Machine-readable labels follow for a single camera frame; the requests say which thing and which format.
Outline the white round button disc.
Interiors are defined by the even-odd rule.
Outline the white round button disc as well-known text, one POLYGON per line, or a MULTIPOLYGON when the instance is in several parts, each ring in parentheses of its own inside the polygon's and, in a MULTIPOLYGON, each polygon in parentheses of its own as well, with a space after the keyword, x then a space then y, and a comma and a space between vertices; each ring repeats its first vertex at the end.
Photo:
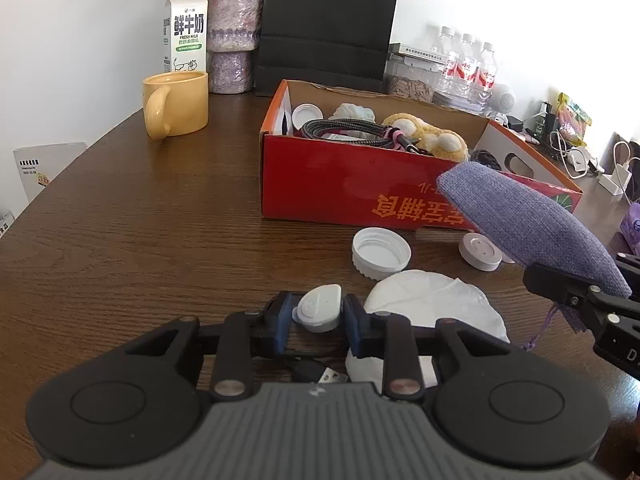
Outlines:
POLYGON ((480 233, 464 234, 458 248, 463 260, 476 270, 494 272, 502 263, 502 251, 480 233))

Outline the pale green bath pouf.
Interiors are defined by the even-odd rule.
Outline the pale green bath pouf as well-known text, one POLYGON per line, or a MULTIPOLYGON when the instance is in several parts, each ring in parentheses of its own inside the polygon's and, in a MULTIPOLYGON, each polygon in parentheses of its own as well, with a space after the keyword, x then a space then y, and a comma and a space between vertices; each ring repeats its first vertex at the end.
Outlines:
POLYGON ((342 103, 334 110, 330 119, 355 119, 363 122, 375 122, 374 111, 354 103, 342 103))

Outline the black paper shopping bag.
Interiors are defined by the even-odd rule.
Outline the black paper shopping bag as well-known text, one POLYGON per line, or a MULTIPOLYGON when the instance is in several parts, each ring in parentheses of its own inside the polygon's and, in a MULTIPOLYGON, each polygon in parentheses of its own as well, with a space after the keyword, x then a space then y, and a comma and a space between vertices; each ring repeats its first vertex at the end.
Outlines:
POLYGON ((397 0, 264 0, 255 92, 283 79, 382 90, 397 0))

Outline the flat white red box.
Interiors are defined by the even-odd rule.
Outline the flat white red box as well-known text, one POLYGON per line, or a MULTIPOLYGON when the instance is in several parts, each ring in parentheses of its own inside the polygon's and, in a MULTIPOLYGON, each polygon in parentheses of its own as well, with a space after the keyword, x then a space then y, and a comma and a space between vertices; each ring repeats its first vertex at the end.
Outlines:
POLYGON ((401 42, 394 42, 393 44, 390 44, 388 46, 388 52, 436 64, 444 64, 446 62, 446 58, 438 52, 410 47, 406 44, 402 44, 401 42))

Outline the purple fabric pouch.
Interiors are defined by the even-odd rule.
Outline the purple fabric pouch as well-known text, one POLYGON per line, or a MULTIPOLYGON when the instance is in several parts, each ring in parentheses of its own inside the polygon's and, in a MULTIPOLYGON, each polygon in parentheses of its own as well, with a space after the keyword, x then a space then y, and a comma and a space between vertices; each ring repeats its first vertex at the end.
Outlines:
POLYGON ((548 196, 478 162, 445 171, 437 178, 437 189, 520 266, 542 264, 583 278, 606 294, 631 296, 605 246, 548 196))

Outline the water bottle middle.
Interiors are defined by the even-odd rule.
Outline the water bottle middle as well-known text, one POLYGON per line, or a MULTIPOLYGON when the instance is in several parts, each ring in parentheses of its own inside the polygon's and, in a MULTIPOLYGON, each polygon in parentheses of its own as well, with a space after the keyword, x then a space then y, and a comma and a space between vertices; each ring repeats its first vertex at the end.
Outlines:
POLYGON ((467 98, 470 94, 475 76, 477 59, 473 52, 473 38, 464 34, 456 50, 456 64, 452 76, 451 92, 459 98, 467 98))

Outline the white jar lid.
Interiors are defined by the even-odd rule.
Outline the white jar lid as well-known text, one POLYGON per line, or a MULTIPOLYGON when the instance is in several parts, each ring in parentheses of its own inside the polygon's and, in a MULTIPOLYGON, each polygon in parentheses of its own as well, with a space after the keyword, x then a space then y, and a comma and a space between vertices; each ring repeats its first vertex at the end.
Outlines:
POLYGON ((299 104, 292 110, 292 125, 296 130, 302 130, 307 122, 323 118, 322 110, 311 103, 299 104))

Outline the water bottle left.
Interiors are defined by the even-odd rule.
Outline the water bottle left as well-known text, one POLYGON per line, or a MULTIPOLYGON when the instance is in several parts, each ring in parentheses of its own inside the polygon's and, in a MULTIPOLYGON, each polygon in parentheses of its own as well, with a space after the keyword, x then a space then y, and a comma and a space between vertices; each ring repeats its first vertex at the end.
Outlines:
POLYGON ((454 79, 454 69, 456 68, 456 51, 454 50, 454 34, 447 26, 442 26, 437 42, 436 52, 442 58, 442 72, 438 78, 435 89, 445 93, 450 89, 454 79))

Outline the large white screw lid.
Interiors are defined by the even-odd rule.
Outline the large white screw lid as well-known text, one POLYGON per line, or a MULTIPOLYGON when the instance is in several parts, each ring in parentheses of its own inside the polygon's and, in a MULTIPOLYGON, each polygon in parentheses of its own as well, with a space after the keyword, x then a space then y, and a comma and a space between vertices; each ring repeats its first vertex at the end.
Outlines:
POLYGON ((352 264, 373 281, 402 272, 412 256, 408 242, 397 233, 383 228, 364 228, 352 238, 352 264))

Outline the clear jar of seeds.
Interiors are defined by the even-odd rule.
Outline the clear jar of seeds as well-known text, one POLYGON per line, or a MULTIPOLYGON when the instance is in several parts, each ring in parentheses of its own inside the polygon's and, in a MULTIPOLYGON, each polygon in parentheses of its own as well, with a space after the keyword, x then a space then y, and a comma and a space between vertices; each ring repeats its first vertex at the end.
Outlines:
POLYGON ((431 103, 437 74, 425 68, 389 60, 384 74, 384 89, 391 96, 431 103))

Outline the small white round device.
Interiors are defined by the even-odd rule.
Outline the small white round device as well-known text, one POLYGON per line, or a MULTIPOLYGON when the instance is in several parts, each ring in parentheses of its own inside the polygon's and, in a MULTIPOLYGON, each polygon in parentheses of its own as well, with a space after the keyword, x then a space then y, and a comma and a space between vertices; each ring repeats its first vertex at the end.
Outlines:
POLYGON ((311 333, 337 328, 342 312, 342 288, 327 284, 307 292, 292 311, 293 320, 311 333))

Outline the white face mask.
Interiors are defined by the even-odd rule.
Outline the white face mask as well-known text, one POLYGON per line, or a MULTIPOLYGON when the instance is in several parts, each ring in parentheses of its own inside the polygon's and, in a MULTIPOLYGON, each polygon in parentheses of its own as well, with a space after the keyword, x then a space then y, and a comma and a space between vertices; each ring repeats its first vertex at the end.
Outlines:
POLYGON ((388 311, 412 325, 433 327, 440 318, 457 318, 491 336, 508 341, 506 324, 484 292, 444 274, 408 270, 378 282, 363 304, 368 313, 388 311))

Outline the red cardboard box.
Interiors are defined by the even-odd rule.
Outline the red cardboard box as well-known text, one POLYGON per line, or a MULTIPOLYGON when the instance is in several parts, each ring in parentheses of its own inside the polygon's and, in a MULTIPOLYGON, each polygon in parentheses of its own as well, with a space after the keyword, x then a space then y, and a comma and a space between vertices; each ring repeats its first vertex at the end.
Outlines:
POLYGON ((582 190, 528 143, 485 117, 396 96, 282 80, 260 129, 260 201, 270 219, 419 228, 471 229, 436 190, 451 168, 430 156, 296 136, 292 113, 299 105, 330 116, 343 103, 370 108, 384 119, 403 112, 460 134, 469 148, 494 155, 502 171, 573 211, 582 190))

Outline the water bottle right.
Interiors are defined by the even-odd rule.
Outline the water bottle right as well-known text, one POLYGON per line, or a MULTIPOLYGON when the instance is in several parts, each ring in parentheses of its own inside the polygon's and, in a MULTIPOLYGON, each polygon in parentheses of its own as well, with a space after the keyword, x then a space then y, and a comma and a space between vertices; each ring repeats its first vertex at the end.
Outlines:
POLYGON ((495 84, 497 63, 495 49, 492 44, 485 42, 476 66, 470 98, 478 106, 485 107, 491 97, 495 84))

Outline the purple textured vase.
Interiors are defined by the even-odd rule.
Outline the purple textured vase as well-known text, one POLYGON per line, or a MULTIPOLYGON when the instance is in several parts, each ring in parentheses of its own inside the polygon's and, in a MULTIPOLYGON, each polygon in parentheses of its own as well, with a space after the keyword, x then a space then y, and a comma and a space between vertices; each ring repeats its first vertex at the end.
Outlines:
POLYGON ((253 88, 264 0, 207 0, 209 91, 239 94, 253 88))

